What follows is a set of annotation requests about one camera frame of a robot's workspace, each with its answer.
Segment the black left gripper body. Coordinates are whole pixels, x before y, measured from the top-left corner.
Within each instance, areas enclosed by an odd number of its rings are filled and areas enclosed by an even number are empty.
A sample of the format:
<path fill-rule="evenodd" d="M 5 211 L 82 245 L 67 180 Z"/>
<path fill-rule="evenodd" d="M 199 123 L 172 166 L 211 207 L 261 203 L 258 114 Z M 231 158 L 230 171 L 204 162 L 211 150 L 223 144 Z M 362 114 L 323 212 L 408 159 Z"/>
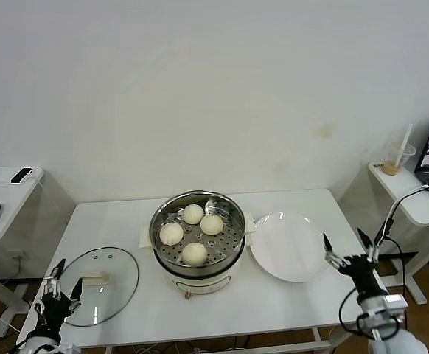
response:
<path fill-rule="evenodd" d="M 59 333 L 66 317 L 71 315 L 69 310 L 71 300 L 62 292 L 54 297 L 53 293 L 44 294 L 41 297 L 43 311 L 39 316 L 40 326 L 54 333 Z"/>

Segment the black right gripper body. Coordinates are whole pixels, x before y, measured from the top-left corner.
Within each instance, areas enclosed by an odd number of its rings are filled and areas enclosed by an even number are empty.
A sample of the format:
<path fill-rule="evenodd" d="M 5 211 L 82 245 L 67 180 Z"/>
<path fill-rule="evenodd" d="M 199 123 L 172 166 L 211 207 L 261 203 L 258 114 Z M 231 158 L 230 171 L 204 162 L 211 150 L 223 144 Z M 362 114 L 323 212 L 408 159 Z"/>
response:
<path fill-rule="evenodd" d="M 345 256 L 338 271 L 352 279 L 359 295 L 385 295 L 386 290 L 380 287 L 374 275 L 375 269 L 376 264 L 361 254 Z"/>

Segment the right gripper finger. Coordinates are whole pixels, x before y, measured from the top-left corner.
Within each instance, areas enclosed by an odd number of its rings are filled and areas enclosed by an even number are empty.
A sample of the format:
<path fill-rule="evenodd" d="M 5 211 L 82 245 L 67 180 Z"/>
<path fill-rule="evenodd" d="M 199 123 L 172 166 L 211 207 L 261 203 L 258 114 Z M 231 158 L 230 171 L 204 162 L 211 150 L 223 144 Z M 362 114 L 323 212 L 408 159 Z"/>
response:
<path fill-rule="evenodd" d="M 349 261 L 346 260 L 344 257 L 340 256 L 339 254 L 336 254 L 333 251 L 332 245 L 325 233 L 323 233 L 323 239 L 324 239 L 325 260 L 334 269 L 347 267 L 349 265 Z"/>
<path fill-rule="evenodd" d="M 378 248 L 373 244 L 370 237 L 362 231 L 362 229 L 357 229 L 360 240 L 362 241 L 363 246 L 366 250 L 367 260 L 370 263 L 378 262 Z"/>

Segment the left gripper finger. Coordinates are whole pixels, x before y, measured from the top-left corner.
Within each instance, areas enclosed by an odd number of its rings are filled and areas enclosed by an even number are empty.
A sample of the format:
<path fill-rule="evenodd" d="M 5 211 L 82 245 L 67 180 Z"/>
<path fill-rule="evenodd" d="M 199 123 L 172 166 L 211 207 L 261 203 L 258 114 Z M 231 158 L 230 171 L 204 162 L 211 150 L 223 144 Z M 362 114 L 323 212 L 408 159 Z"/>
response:
<path fill-rule="evenodd" d="M 69 306 L 69 310 L 71 312 L 75 312 L 76 309 L 78 309 L 81 306 L 80 297 L 82 295 L 82 292 L 83 292 L 83 278 L 81 277 L 73 287 L 70 295 L 71 304 Z"/>
<path fill-rule="evenodd" d="M 62 259 L 52 270 L 50 275 L 44 277 L 44 295 L 51 295 L 53 299 L 61 298 L 60 278 L 64 272 L 66 259 Z"/>

